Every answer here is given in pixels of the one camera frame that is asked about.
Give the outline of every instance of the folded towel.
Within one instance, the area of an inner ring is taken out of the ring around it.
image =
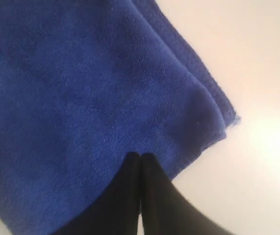
[[[127,152],[155,153],[173,178],[225,137],[232,106],[152,3],[0,0],[0,218],[13,234],[70,221]]]

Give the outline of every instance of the black object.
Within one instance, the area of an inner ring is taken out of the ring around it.
[[[193,207],[153,154],[129,153],[111,184],[81,215],[52,235],[231,235]]]

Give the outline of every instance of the towel fold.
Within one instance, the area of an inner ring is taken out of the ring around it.
[[[0,218],[13,234],[62,227],[127,152],[155,153],[173,178],[225,137],[230,102],[137,1],[0,0]]]

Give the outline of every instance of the white surface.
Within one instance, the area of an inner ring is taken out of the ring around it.
[[[175,185],[237,235],[280,235],[280,1],[157,2],[242,116]]]

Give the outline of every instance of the blue fabric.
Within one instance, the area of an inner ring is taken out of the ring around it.
[[[13,234],[73,219],[129,151],[175,177],[234,118],[152,0],[0,0],[0,218]]]

